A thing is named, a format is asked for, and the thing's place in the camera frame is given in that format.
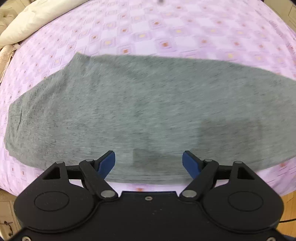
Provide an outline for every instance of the bed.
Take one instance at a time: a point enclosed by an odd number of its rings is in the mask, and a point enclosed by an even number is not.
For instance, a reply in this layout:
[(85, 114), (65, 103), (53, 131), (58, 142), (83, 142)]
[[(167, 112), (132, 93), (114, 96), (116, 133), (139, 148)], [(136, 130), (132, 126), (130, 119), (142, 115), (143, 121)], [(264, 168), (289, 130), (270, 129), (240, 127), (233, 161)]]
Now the bed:
[[(62, 69), (76, 52), (217, 59), (296, 80), (295, 48), (295, 32), (260, 0), (88, 1), (24, 40), (7, 67), (0, 86), (0, 187), (18, 195), (42, 173), (5, 150), (10, 103)], [(296, 190), (296, 158), (258, 174), (280, 195)], [(186, 185), (111, 186), (118, 192), (179, 193)]]

